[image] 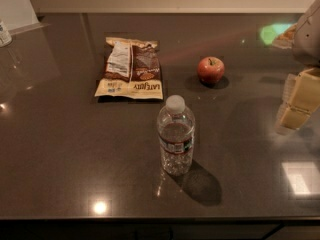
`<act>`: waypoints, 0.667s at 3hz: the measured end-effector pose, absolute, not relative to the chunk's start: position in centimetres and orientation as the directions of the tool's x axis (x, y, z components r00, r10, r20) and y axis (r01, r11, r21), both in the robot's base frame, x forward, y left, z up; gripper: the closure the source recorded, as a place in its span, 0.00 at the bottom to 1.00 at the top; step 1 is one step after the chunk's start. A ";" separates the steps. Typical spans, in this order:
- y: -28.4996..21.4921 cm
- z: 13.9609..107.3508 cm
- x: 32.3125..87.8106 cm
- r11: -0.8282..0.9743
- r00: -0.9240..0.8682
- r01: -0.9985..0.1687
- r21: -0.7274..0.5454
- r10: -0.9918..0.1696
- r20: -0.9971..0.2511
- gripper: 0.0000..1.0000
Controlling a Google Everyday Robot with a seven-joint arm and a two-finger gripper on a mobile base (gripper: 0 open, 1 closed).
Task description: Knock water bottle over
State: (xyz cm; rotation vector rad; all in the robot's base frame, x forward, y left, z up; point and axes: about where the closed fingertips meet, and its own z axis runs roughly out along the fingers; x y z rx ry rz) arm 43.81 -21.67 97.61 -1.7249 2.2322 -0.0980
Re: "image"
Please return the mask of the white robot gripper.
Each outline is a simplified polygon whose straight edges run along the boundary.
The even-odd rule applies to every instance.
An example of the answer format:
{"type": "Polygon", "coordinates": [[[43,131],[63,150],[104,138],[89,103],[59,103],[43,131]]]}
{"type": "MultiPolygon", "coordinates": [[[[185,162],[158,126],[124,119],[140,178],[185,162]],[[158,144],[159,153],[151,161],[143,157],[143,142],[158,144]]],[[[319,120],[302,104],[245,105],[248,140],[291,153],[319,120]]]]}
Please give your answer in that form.
{"type": "Polygon", "coordinates": [[[312,68],[289,74],[275,130],[288,135],[299,130],[320,107],[320,0],[315,0],[299,18],[292,46],[294,58],[312,68]]]}

